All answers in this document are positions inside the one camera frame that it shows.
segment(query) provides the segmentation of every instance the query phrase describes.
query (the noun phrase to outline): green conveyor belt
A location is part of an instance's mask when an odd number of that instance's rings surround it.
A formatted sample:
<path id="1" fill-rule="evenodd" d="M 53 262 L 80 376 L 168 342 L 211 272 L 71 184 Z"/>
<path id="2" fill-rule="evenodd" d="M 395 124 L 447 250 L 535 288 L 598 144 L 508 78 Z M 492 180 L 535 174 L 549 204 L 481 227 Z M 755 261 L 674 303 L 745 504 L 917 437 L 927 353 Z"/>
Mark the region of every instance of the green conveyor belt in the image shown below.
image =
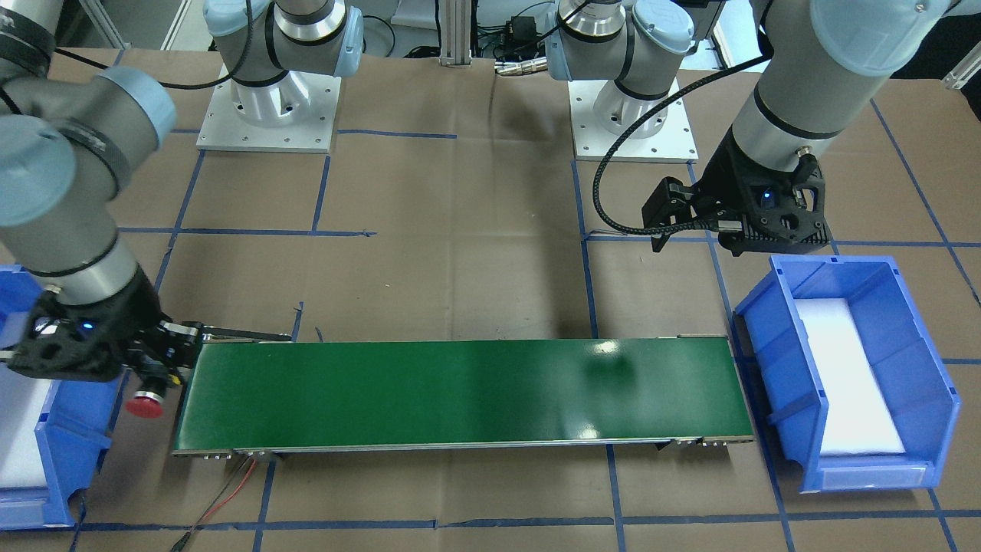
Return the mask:
<path id="1" fill-rule="evenodd" d="M 208 344 L 174 452 L 752 439 L 725 338 Z"/>

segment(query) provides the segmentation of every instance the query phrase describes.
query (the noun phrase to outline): blue tape line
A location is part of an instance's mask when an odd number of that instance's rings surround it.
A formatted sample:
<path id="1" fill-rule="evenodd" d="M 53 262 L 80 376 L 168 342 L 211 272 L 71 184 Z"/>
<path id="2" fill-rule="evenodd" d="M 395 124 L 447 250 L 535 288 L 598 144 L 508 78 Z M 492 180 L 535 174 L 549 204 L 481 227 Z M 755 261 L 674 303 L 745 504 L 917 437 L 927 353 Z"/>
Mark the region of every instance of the blue tape line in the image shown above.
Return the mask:
<path id="1" fill-rule="evenodd" d="M 262 551 L 262 532 L 267 528 L 266 515 L 269 514 L 269 499 L 273 495 L 273 477 L 276 476 L 276 463 L 270 462 L 266 468 L 266 482 L 262 487 L 262 505 L 259 507 L 258 526 L 252 540 L 252 552 Z"/>
<path id="2" fill-rule="evenodd" d="M 913 187 L 916 188 L 916 194 L 919 195 L 920 201 L 923 202 L 923 206 L 926 207 L 926 212 L 930 215 L 930 220 L 933 221 L 933 225 L 937 228 L 937 233 L 940 234 L 940 239 L 943 240 L 944 245 L 947 247 L 947 252 L 951 254 L 951 258 L 954 259 L 954 264 L 957 266 L 957 270 L 960 271 L 960 277 L 964 279 L 967 283 L 967 287 L 971 290 L 971 295 L 974 296 L 974 301 L 976 303 L 981 303 L 981 298 L 978 297 L 977 288 L 974 287 L 974 283 L 971 282 L 970 277 L 967 275 L 967 271 L 964 270 L 962 264 L 960 264 L 960 259 L 957 257 L 957 253 L 954 248 L 951 247 L 951 241 L 947 238 L 947 233 L 944 232 L 944 227 L 940 224 L 940 219 L 933 212 L 933 207 L 930 206 L 930 201 L 926 198 L 926 193 L 923 192 L 923 188 L 920 186 L 919 181 L 916 180 L 916 175 L 913 174 L 913 169 L 906 160 L 905 154 L 903 154 L 903 149 L 900 148 L 900 143 L 896 140 L 896 136 L 893 135 L 892 129 L 889 128 L 889 124 L 886 123 L 886 118 L 882 115 L 882 111 L 879 110 L 878 104 L 875 103 L 874 99 L 870 99 L 869 103 L 872 104 L 872 109 L 875 111 L 876 117 L 879 118 L 879 122 L 882 124 L 882 128 L 886 130 L 886 135 L 889 136 L 889 141 L 893 143 L 893 148 L 896 150 L 896 154 L 900 157 L 900 161 L 906 169 L 906 173 L 909 175 L 909 179 L 913 182 Z"/>
<path id="3" fill-rule="evenodd" d="M 441 135 L 432 133 L 398 133 L 390 131 L 369 131 L 367 129 L 341 129 L 337 131 L 339 135 L 371 135 L 376 137 L 400 137 L 400 138 L 443 138 L 456 139 L 456 135 Z"/>
<path id="4" fill-rule="evenodd" d="M 572 182 L 576 185 L 576 214 L 579 216 L 579 236 L 583 240 L 588 240 L 589 236 L 586 234 L 586 214 L 583 211 L 583 191 L 579 188 L 579 166 L 576 165 L 576 160 L 573 159 L 570 163 L 572 165 Z"/>
<path id="5" fill-rule="evenodd" d="M 590 246 L 585 241 L 579 242 L 583 252 L 583 275 L 586 278 L 586 304 L 590 310 L 590 335 L 599 339 L 599 323 L 596 321 L 596 299 L 593 294 L 593 272 L 590 270 Z"/>
<path id="6" fill-rule="evenodd" d="M 304 530 L 304 529 L 435 529 L 436 520 L 394 520 L 387 522 L 344 521 L 344 522 L 269 522 L 264 530 Z"/>
<path id="7" fill-rule="evenodd" d="M 695 185 L 695 169 L 692 168 L 692 164 L 688 163 L 688 176 L 692 179 L 692 186 Z M 705 237 L 711 238 L 712 234 L 709 231 L 705 231 Z M 715 279 L 718 282 L 719 293 L 722 295 L 722 304 L 726 309 L 726 317 L 729 322 L 729 333 L 732 336 L 731 341 L 733 344 L 733 349 L 736 351 L 736 357 L 743 356 L 743 346 L 739 340 L 739 334 L 736 331 L 736 321 L 733 318 L 734 313 L 732 309 L 732 303 L 729 301 L 729 292 L 726 289 L 726 280 L 722 275 L 722 264 L 719 262 L 718 251 L 715 250 L 715 243 L 708 243 L 708 253 L 712 257 L 712 265 L 715 268 Z M 749 410 L 752 414 L 753 420 L 756 424 L 756 429 L 759 432 L 759 448 L 760 452 L 763 454 L 763 461 L 766 463 L 767 475 L 770 478 L 770 486 L 773 488 L 773 499 L 777 503 L 777 513 L 780 517 L 780 526 L 784 531 L 784 540 L 787 541 L 788 552 L 797 552 L 797 547 L 794 545 L 794 536 L 791 534 L 790 521 L 787 518 L 787 508 L 784 505 L 784 497 L 780 491 L 780 482 L 777 480 L 777 470 L 773 463 L 773 457 L 770 455 L 770 448 L 767 444 L 766 433 L 764 431 L 766 425 L 762 414 L 758 411 L 756 405 L 757 400 L 753 399 L 755 393 L 753 393 L 749 385 L 749 374 L 746 370 L 746 365 L 740 363 L 741 367 L 741 377 L 743 380 L 743 387 L 747 392 L 747 397 L 749 397 Z"/>
<path id="8" fill-rule="evenodd" d="M 196 234 L 211 236 L 313 236 L 313 237 L 332 237 L 332 238 L 371 238 L 377 236 L 378 232 L 362 230 L 360 232 L 336 232 L 328 230 L 249 230 L 243 228 L 181 228 L 178 234 Z"/>
<path id="9" fill-rule="evenodd" d="M 613 495 L 613 525 L 616 527 L 616 545 L 619 552 L 627 552 L 627 535 L 623 530 L 623 511 L 620 509 L 620 479 L 616 472 L 616 453 L 613 445 L 606 445 L 606 467 L 610 472 L 610 492 Z"/>
<path id="10" fill-rule="evenodd" d="M 590 248 L 586 241 L 586 216 L 583 213 L 583 195 L 579 189 L 579 167 L 576 160 L 570 162 L 572 167 L 572 184 L 576 192 L 576 215 L 579 217 L 579 247 L 583 255 L 583 277 L 586 279 L 586 304 L 590 310 L 590 335 L 593 339 L 599 337 L 599 324 L 596 321 L 596 300 L 593 293 L 593 271 L 590 269 Z"/>
<path id="11" fill-rule="evenodd" d="M 88 514 L 88 509 L 85 507 L 85 491 L 81 491 L 79 500 L 78 523 L 75 524 L 75 534 L 72 536 L 72 545 L 68 547 L 68 552 L 75 552 L 75 550 L 78 548 L 78 537 L 81 535 L 81 525 L 85 523 L 85 516 Z"/>
<path id="12" fill-rule="evenodd" d="M 945 518 L 981 518 L 981 510 L 943 510 Z"/>
<path id="13" fill-rule="evenodd" d="M 779 514 L 735 514 L 729 516 L 631 516 L 623 519 L 624 525 L 672 525 L 672 524 L 754 524 L 779 522 Z"/>
<path id="14" fill-rule="evenodd" d="M 613 525 L 612 518 L 525 518 L 470 520 L 453 524 L 439 524 L 437 528 L 451 527 L 562 527 L 570 525 Z"/>
<path id="15" fill-rule="evenodd" d="M 954 542 L 954 534 L 951 533 L 951 526 L 947 523 L 947 518 L 944 517 L 944 509 L 940 507 L 940 499 L 937 498 L 937 493 L 933 489 L 928 489 L 930 495 L 930 502 L 933 503 L 933 511 L 937 516 L 937 520 L 940 522 L 940 528 L 944 531 L 944 537 L 947 539 L 947 545 L 951 548 L 951 552 L 957 552 L 957 543 Z"/>
<path id="16" fill-rule="evenodd" d="M 324 158 L 324 171 L 320 175 L 320 191 L 317 193 L 317 206 L 314 207 L 313 225 L 310 227 L 310 232 L 316 232 L 317 226 L 320 224 L 320 213 L 324 208 L 324 196 L 327 194 L 327 175 L 330 172 L 331 157 L 328 155 Z"/>
<path id="17" fill-rule="evenodd" d="M 832 520 L 908 520 L 936 518 L 933 510 L 879 510 L 872 512 L 807 512 L 788 514 L 792 522 L 825 522 Z"/>
<path id="18" fill-rule="evenodd" d="M 294 310 L 296 310 L 296 318 L 293 320 L 293 331 L 289 334 L 293 343 L 296 342 L 296 339 L 300 335 L 300 322 L 303 320 L 303 301 L 300 302 L 300 308 L 295 308 Z"/>

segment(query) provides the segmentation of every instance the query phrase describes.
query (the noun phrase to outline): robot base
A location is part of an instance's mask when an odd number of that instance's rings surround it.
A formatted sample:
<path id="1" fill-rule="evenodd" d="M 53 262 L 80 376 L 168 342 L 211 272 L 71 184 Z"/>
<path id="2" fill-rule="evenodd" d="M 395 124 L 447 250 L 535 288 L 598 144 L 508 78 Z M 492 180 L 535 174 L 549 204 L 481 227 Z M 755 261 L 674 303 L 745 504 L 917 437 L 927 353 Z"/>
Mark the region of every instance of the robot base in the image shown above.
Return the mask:
<path id="1" fill-rule="evenodd" d="M 593 113 L 593 104 L 605 84 L 606 81 L 569 83 L 572 136 L 576 144 L 576 159 L 580 161 L 602 159 L 617 139 Z M 677 91 L 678 83 L 675 81 L 670 93 Z M 687 163 L 696 160 L 698 153 L 691 129 L 685 104 L 679 100 L 668 109 L 668 117 L 660 132 L 650 138 L 628 139 L 613 155 L 613 160 L 643 163 Z"/>
<path id="2" fill-rule="evenodd" d="M 311 116 L 298 124 L 272 128 L 246 122 L 236 112 L 232 87 L 219 84 L 201 123 L 197 147 L 220 151 L 330 153 L 340 78 L 304 73 L 303 79 L 310 87 Z"/>

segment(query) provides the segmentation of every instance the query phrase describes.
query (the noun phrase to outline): black cable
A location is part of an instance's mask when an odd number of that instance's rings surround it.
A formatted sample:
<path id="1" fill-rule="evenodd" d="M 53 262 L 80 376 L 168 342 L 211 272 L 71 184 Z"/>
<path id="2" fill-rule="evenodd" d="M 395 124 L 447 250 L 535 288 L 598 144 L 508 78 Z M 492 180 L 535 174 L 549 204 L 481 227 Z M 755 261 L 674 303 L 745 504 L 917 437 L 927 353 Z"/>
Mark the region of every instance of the black cable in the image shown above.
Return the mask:
<path id="1" fill-rule="evenodd" d="M 204 509 L 204 513 L 201 514 L 200 517 L 198 517 L 197 521 L 194 522 L 194 525 L 191 526 L 191 529 L 188 530 L 177 542 L 174 543 L 174 546 L 171 548 L 171 552 L 180 552 L 184 548 L 184 546 L 187 545 L 187 541 L 190 540 L 190 537 L 194 534 L 194 530 L 197 529 L 197 526 L 201 524 L 201 521 L 204 519 L 204 516 L 208 513 L 208 511 L 214 508 L 216 504 L 218 504 L 219 499 L 222 498 L 222 495 L 225 494 L 225 491 L 229 490 L 229 487 L 232 486 L 232 482 L 235 481 L 238 473 L 242 470 L 242 468 L 245 468 L 246 464 L 248 464 L 248 460 L 249 460 L 248 457 L 242 459 L 241 464 L 239 464 L 238 467 L 232 471 L 232 474 L 229 475 L 229 480 L 225 482 L 225 486 L 222 487 L 222 490 L 218 491 L 218 494 L 215 495 L 215 499 L 212 500 L 211 504 L 209 504 L 208 507 Z"/>
<path id="2" fill-rule="evenodd" d="M 551 3 L 552 2 L 550 0 L 548 0 L 548 1 L 545 1 L 545 2 L 539 2 L 537 4 L 532 4 L 531 6 L 525 8 L 524 10 L 521 10 L 520 12 L 518 12 L 518 15 L 516 15 L 514 17 L 516 17 L 516 18 L 517 17 L 520 17 L 522 14 L 524 14 L 525 12 L 527 12 L 528 10 L 531 10 L 532 8 L 534 8 L 536 6 L 544 6 L 545 4 L 551 4 Z"/>
<path id="3" fill-rule="evenodd" d="M 17 106 L 17 102 L 14 101 L 14 98 L 10 97 L 10 94 L 7 93 L 7 90 L 3 89 L 3 86 L 0 86 L 0 99 L 2 99 L 3 102 L 7 104 L 7 109 L 10 110 L 11 114 L 13 115 L 24 114 L 24 112 L 21 111 L 21 108 Z"/>
<path id="4" fill-rule="evenodd" d="M 386 27 L 388 27 L 388 32 L 391 33 L 391 48 L 388 49 L 388 54 L 385 54 L 385 57 L 390 56 L 391 55 L 391 52 L 395 51 L 395 29 L 392 28 L 391 25 L 389 25 L 387 21 L 385 21 L 384 19 L 382 19 L 382 18 L 380 18 L 378 16 L 365 16 L 365 19 L 366 20 L 377 20 L 377 21 L 380 21 L 380 22 L 384 23 Z"/>
<path id="5" fill-rule="evenodd" d="M 635 122 L 633 125 L 628 127 L 627 130 L 624 131 L 623 134 L 620 135 L 613 142 L 613 145 L 610 146 L 609 150 L 606 151 L 606 154 L 603 155 L 603 158 L 599 161 L 599 166 L 596 167 L 596 175 L 593 178 L 593 207 L 596 209 L 596 214 L 599 215 L 599 218 L 602 219 L 603 222 L 608 224 L 610 228 L 616 230 L 617 232 L 620 232 L 621 234 L 632 234 L 635 236 L 666 236 L 666 235 L 682 232 L 685 230 L 708 230 L 710 227 L 710 223 L 713 221 L 705 220 L 705 219 L 696 219 L 692 222 L 672 224 L 669 226 L 658 226 L 655 228 L 634 228 L 632 226 L 625 226 L 623 224 L 620 224 L 619 222 L 610 218 L 608 214 L 606 214 L 606 211 L 603 209 L 603 205 L 599 200 L 599 183 L 602 180 L 603 172 L 606 170 L 606 165 L 608 165 L 610 160 L 613 158 L 613 154 L 616 153 L 618 149 L 620 149 L 620 146 L 623 145 L 625 141 L 627 141 L 627 138 L 629 138 L 630 135 L 636 132 L 637 129 L 642 127 L 644 123 L 646 123 L 652 117 L 660 113 L 661 110 L 663 110 L 665 107 L 678 101 L 679 99 L 681 99 L 682 97 L 684 97 L 686 94 L 688 94 L 693 90 L 701 88 L 706 84 L 714 83 L 719 79 L 723 79 L 729 77 L 730 75 L 734 75 L 735 73 L 738 73 L 739 71 L 742 71 L 744 69 L 748 69 L 755 65 L 759 65 L 764 61 L 768 61 L 771 57 L 772 57 L 772 52 L 766 52 L 757 58 L 753 58 L 741 64 L 734 65 L 724 71 L 720 71 L 718 73 L 709 75 L 708 77 L 699 79 L 694 83 L 691 83 L 685 86 L 684 88 L 678 90 L 677 92 L 671 94 L 670 96 L 664 98 L 660 103 L 647 110 L 647 112 L 644 113 L 641 116 L 641 118 L 637 120 L 637 122 Z"/>
<path id="6" fill-rule="evenodd" d="M 217 86 L 218 84 L 221 84 L 221 83 L 226 83 L 226 82 L 230 81 L 232 78 L 234 78 L 234 76 L 237 75 L 238 72 L 241 71 L 242 67 L 245 65 L 245 58 L 248 57 L 249 48 L 252 46 L 252 34 L 253 34 L 253 32 L 252 32 L 252 0 L 245 0 L 245 18 L 248 21 L 248 23 L 247 23 L 247 25 L 245 27 L 245 45 L 242 47 L 242 55 L 241 55 L 240 58 L 238 58 L 238 62 L 235 63 L 235 66 L 232 68 L 231 71 L 229 71 L 229 73 L 227 75 L 225 75 L 224 77 L 221 77 L 219 79 L 215 79 L 215 80 L 213 80 L 213 81 L 211 81 L 209 83 L 201 83 L 201 84 L 165 83 L 163 81 L 159 81 L 160 86 L 162 86 L 164 88 L 173 88 L 173 89 L 177 89 L 177 90 L 203 90 L 204 88 L 210 88 L 212 86 Z M 88 59 L 88 58 L 86 58 L 84 56 L 79 56 L 78 54 L 76 54 L 74 52 L 70 52 L 70 51 L 64 50 L 62 48 L 55 48 L 55 52 L 57 52 L 57 53 L 65 56 L 67 58 L 71 58 L 71 59 L 74 59 L 76 61 L 82 62 L 85 65 L 90 65 L 90 66 L 92 66 L 94 68 L 97 68 L 97 69 L 109 69 L 109 66 L 108 65 L 105 65 L 103 63 L 99 63 L 99 62 L 97 62 L 95 60 L 90 60 L 90 59 Z"/>
<path id="7" fill-rule="evenodd" d="M 539 36 L 535 40 L 532 40 L 531 42 L 528 42 L 527 44 L 521 44 L 519 46 L 515 46 L 515 47 L 511 48 L 510 50 L 508 50 L 508 51 L 504 52 L 503 54 L 501 54 L 501 56 L 497 58 L 497 61 L 505 61 L 504 59 L 502 59 L 503 57 L 508 56 L 508 55 L 511 55 L 511 54 L 517 52 L 518 50 L 523 50 L 523 49 L 525 49 L 525 48 L 527 48 L 529 46 L 535 46 L 535 45 L 539 44 L 540 42 L 542 42 L 543 40 L 545 40 L 546 38 L 552 36 L 552 34 L 554 32 L 556 32 L 557 30 L 559 30 L 560 28 L 562 28 L 563 25 L 569 23 L 569 21 L 572 20 L 572 18 L 574 18 L 576 16 L 576 14 L 578 14 L 579 12 L 582 12 L 584 9 L 586 9 L 586 7 L 589 6 L 590 4 L 592 4 L 592 2 L 593 2 L 593 0 L 587 0 L 586 2 L 583 2 L 578 8 L 576 8 L 575 10 L 573 10 L 568 16 L 565 16 L 565 19 L 563 19 L 559 23 L 555 24 L 555 27 L 550 28 L 548 30 L 548 32 L 546 32 L 542 36 Z"/>

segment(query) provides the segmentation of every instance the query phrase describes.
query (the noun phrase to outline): robotic arm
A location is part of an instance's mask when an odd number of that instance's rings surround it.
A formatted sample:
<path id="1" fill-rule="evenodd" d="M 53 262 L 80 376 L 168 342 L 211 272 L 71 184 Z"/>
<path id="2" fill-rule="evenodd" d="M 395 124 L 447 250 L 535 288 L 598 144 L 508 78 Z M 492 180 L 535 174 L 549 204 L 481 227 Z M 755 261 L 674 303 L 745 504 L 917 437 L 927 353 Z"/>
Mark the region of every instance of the robotic arm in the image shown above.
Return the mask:
<path id="1" fill-rule="evenodd" d="M 142 385 L 127 408 L 152 417 L 183 383 L 205 332 L 218 332 L 164 314 L 106 203 L 177 114 L 168 93 L 133 68 L 86 84 L 47 80 L 61 7 L 0 0 L 0 85 L 9 95 L 0 106 L 0 242 L 44 288 L 22 339 L 0 359 L 26 376 L 83 381 L 110 381 L 129 366 Z"/>
<path id="2" fill-rule="evenodd" d="M 806 253 L 827 245 L 818 158 L 923 37 L 964 0 L 753 0 L 774 55 L 693 188 L 664 179 L 644 207 L 646 228 L 724 213 L 739 224 L 719 243 Z M 653 239 L 654 251 L 667 241 Z"/>

